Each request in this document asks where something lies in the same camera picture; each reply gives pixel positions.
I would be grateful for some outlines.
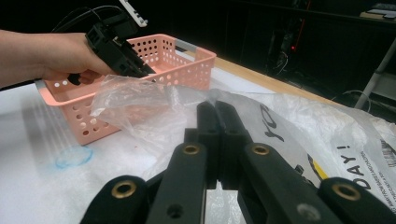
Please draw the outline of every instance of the basket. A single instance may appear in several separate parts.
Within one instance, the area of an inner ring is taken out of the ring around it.
[[[143,77],[164,85],[184,85],[208,90],[211,70],[216,54],[169,35],[148,35],[128,40],[156,74]],[[189,60],[178,54],[180,49],[195,53]],[[92,99],[100,87],[102,78],[91,85],[75,86],[67,80],[38,80],[35,84],[47,105],[58,106],[81,145],[112,134],[119,129],[91,114]]]

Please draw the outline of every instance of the human arm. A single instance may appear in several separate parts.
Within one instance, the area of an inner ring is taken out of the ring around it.
[[[115,74],[88,46],[83,33],[21,34],[0,30],[0,88],[27,80],[66,79],[92,83]]]

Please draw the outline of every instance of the white plastic package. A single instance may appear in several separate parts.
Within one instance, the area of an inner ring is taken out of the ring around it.
[[[144,176],[149,179],[166,169],[184,129],[196,127],[196,106],[216,100],[233,105],[254,142],[275,148],[291,167],[302,166],[317,187],[324,178],[341,176],[396,213],[396,126],[358,109],[288,94],[198,91],[107,76],[92,115],[147,142],[158,158]],[[236,194],[219,188],[208,193],[207,223],[240,223]]]

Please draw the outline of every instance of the black cable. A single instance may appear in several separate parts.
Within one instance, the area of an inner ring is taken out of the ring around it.
[[[77,11],[80,11],[82,9],[86,9],[88,11],[76,16],[74,19],[72,19],[71,21],[65,23],[64,25],[61,26],[61,24],[68,19],[69,17],[71,17],[73,14],[75,14]],[[55,28],[52,29],[52,32],[64,32],[65,30],[69,29],[70,27],[72,27],[73,25],[75,25],[77,22],[82,21],[86,18],[88,18],[89,16],[91,16],[91,14],[95,15],[99,21],[102,21],[102,19],[100,18],[100,16],[98,15],[98,13],[100,11],[104,11],[104,10],[108,10],[108,9],[116,9],[117,11],[122,11],[119,7],[116,6],[101,6],[101,7],[96,7],[94,9],[89,8],[89,7],[79,7],[73,11],[71,11],[69,14],[67,14],[56,26]]]

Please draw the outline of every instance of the barcode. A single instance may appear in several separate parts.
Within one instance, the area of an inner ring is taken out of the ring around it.
[[[382,154],[388,164],[388,167],[396,166],[396,151],[386,141],[381,139]]]

